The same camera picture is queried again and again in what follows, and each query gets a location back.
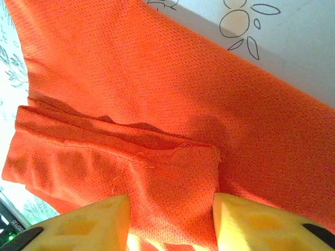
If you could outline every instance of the cloth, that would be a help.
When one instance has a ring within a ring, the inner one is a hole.
[[[129,193],[142,250],[215,250],[217,190],[335,232],[333,109],[141,0],[6,5],[29,107],[3,179],[61,213]]]

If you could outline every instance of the orange mesh fabric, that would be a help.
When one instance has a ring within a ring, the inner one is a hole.
[[[34,108],[18,111],[4,179],[60,212],[126,191],[131,233],[166,250],[215,249],[217,186],[335,232],[330,107],[141,0],[7,6]]]

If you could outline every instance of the orange cloth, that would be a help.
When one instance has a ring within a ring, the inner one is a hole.
[[[330,107],[141,0],[6,4],[32,107],[4,179],[60,212],[126,191],[130,232],[166,250],[215,250],[218,189],[335,232]]]

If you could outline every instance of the orange fabric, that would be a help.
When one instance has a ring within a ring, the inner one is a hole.
[[[34,108],[4,179],[60,212],[126,191],[130,232],[166,250],[215,249],[217,188],[335,232],[333,109],[141,0],[7,6]]]

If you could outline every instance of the yellow foam block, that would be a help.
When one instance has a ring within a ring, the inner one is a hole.
[[[38,223],[44,231],[24,251],[125,251],[130,223],[127,195]]]
[[[213,216],[220,251],[334,251],[303,227],[318,223],[244,198],[216,193]]]

